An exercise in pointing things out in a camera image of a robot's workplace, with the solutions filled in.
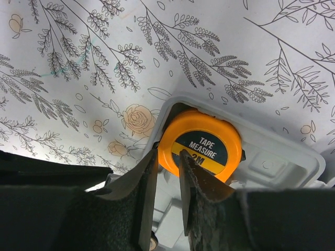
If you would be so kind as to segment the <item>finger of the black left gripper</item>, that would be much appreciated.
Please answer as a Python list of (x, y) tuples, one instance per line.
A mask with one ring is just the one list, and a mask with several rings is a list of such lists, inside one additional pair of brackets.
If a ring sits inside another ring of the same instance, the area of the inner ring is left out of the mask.
[(105, 183), (113, 171), (106, 167), (66, 165), (1, 151), (1, 195), (23, 186), (79, 187)]

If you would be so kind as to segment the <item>grey plastic tool case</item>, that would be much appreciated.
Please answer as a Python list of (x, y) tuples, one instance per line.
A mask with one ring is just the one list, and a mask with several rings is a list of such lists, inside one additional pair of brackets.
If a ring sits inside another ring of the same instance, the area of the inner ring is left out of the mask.
[[(158, 123), (145, 151), (155, 143), (159, 144), (164, 131), (181, 112), (196, 109), (219, 120), (228, 121), (239, 132), (245, 160), (241, 161), (226, 181), (237, 189), (284, 189), (284, 188), (331, 188), (334, 174), (326, 166), (324, 157), (315, 150), (292, 140), (278, 136), (250, 123), (242, 115), (232, 115), (219, 108), (217, 103), (201, 99), (189, 93), (169, 97), (162, 106)], [(173, 185), (176, 176), (164, 169), (167, 183)]]

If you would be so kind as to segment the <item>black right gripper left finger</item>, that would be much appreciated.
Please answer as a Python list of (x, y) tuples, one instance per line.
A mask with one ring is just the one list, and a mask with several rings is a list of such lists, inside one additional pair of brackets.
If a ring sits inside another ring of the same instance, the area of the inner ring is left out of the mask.
[(23, 186), (1, 195), (1, 250), (149, 250), (158, 152), (126, 174), (79, 187)]

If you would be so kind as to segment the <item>orange tape measure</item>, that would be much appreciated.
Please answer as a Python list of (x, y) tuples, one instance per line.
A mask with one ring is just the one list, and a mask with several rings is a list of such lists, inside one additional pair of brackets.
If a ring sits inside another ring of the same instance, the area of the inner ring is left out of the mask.
[(179, 176), (182, 150), (222, 182), (226, 182), (245, 160), (238, 130), (228, 121), (196, 109), (181, 112), (168, 125), (158, 145), (159, 164)]

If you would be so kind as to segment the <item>black electrical tape roll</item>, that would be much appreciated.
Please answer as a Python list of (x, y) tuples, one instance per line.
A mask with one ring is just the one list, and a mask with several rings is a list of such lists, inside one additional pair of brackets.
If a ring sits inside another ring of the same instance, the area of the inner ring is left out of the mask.
[(158, 242), (156, 239), (154, 239), (153, 237), (150, 238), (150, 248), (149, 251), (154, 251), (158, 246)]

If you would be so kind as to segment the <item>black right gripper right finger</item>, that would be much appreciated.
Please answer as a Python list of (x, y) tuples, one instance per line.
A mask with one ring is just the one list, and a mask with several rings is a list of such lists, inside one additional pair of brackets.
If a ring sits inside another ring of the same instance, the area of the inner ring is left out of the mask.
[(180, 152), (191, 250), (334, 250), (334, 190), (233, 189)]

